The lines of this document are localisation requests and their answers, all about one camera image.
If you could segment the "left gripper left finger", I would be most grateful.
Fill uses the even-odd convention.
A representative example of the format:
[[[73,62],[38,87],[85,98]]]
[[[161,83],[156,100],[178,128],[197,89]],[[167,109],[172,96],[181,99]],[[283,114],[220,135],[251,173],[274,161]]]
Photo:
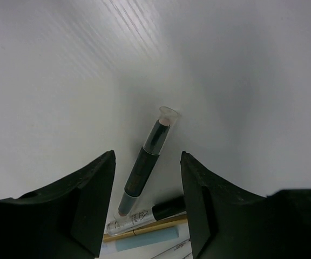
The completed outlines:
[[[0,258],[97,258],[116,169],[114,151],[17,199],[0,200]]]

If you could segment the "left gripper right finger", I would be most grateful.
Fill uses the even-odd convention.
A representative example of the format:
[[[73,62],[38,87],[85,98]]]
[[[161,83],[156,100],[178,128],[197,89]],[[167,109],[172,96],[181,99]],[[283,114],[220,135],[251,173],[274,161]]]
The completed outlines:
[[[187,152],[180,165],[194,258],[311,258],[311,189],[262,197]]]

